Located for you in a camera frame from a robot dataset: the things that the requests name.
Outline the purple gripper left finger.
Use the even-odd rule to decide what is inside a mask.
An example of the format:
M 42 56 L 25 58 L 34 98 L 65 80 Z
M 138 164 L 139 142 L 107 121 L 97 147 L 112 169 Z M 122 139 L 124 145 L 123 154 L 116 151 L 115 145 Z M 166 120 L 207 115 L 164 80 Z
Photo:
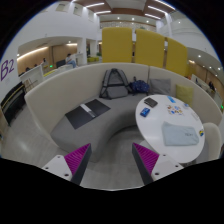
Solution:
M 88 143 L 66 156 L 56 155 L 44 165 L 42 169 L 79 185 L 84 176 L 91 154 L 91 144 Z

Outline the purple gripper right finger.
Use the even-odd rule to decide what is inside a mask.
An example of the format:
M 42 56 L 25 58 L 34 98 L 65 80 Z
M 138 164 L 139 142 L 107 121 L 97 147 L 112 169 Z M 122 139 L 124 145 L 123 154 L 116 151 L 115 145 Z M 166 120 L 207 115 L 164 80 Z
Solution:
M 145 185 L 183 169 L 167 154 L 158 154 L 137 143 L 132 144 L 132 154 Z

